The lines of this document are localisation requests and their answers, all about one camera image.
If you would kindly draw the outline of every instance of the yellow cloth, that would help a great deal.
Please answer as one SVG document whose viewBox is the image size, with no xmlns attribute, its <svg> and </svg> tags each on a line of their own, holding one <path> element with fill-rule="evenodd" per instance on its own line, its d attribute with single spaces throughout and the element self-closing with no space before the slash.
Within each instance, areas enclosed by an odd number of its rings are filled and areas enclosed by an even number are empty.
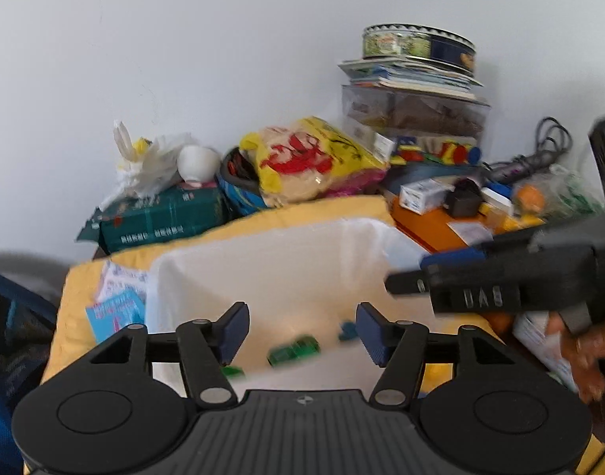
<svg viewBox="0 0 605 475">
<path fill-rule="evenodd" d="M 153 260 L 173 248 L 257 234 L 272 228 L 287 228 L 289 226 L 327 222 L 339 218 L 356 217 L 377 219 L 389 225 L 394 225 L 388 213 L 386 202 L 382 197 L 352 196 L 349 198 L 327 199 L 263 211 L 216 228 L 203 234 L 203 236 L 133 248 L 113 254 L 111 260 L 127 268 L 148 270 Z M 51 344 L 50 360 L 43 377 L 44 381 L 65 369 L 95 346 L 91 326 L 85 314 L 85 307 L 93 303 L 103 263 L 104 260 L 96 260 L 80 264 L 73 267 L 67 275 L 59 308 L 56 333 Z M 493 334 L 487 321 L 475 315 L 463 315 L 462 318 L 457 320 L 450 320 L 450 327 L 446 332 L 455 334 L 458 326 L 463 323 L 471 323 Z M 450 376 L 449 366 L 429 366 L 424 376 L 423 389 L 429 391 L 449 380 Z M 601 444 L 593 438 L 582 460 L 582 465 L 587 466 L 592 463 L 600 450 Z M 599 469 L 596 475 L 605 475 L 605 463 L 604 468 Z"/>
</svg>

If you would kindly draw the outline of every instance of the white plastic bag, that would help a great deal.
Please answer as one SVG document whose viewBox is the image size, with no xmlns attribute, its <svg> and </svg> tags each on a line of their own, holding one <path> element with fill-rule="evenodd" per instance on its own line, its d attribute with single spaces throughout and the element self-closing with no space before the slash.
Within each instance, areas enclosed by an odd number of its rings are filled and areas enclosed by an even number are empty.
<svg viewBox="0 0 605 475">
<path fill-rule="evenodd" d="M 216 320 L 235 301 L 250 308 L 250 332 L 233 365 L 247 378 L 230 380 L 245 389 L 360 388 L 368 394 L 379 377 L 359 341 L 340 343 L 340 324 L 355 319 L 369 301 L 389 320 L 423 323 L 444 332 L 428 296 L 398 298 L 384 288 L 392 270 L 418 269 L 427 252 L 396 228 L 367 218 L 274 229 L 252 236 L 176 249 L 149 271 L 146 325 L 171 332 L 196 318 Z M 270 349 L 310 334 L 321 353 L 273 369 Z M 156 364 L 156 379 L 183 393 L 177 365 Z"/>
<path fill-rule="evenodd" d="M 181 149 L 197 144 L 189 133 L 161 135 L 138 154 L 124 123 L 114 123 L 113 135 L 123 160 L 118 164 L 116 187 L 100 204 L 101 211 L 121 198 L 153 198 L 170 187 L 179 180 L 177 158 Z"/>
</svg>

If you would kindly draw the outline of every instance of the green box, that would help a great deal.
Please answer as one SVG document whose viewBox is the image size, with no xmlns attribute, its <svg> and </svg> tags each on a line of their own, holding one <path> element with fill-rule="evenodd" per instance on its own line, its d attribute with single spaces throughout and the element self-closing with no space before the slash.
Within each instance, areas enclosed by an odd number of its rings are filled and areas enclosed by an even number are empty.
<svg viewBox="0 0 605 475">
<path fill-rule="evenodd" d="M 145 244 L 191 238 L 223 225 L 229 213 L 218 187 L 173 186 L 156 197 L 126 198 L 96 209 L 77 241 L 94 241 L 108 254 Z"/>
</svg>

